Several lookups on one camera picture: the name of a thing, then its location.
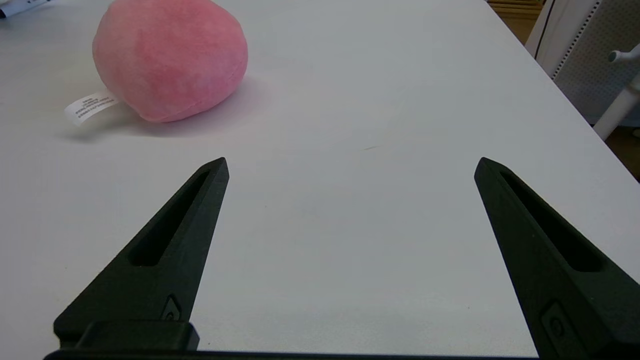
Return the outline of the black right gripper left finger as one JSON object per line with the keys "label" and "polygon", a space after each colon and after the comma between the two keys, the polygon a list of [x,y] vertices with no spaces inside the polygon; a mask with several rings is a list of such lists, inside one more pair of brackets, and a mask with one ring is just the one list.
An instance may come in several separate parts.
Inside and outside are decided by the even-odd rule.
{"label": "black right gripper left finger", "polygon": [[97,322],[188,322],[217,225],[229,169],[206,162],[55,319],[62,348]]}

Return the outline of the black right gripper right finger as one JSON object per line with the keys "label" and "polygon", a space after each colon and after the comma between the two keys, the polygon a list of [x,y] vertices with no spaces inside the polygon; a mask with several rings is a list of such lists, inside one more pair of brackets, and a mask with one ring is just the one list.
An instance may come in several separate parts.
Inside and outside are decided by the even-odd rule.
{"label": "black right gripper right finger", "polygon": [[542,359],[640,355],[640,287],[503,164],[474,180]]}

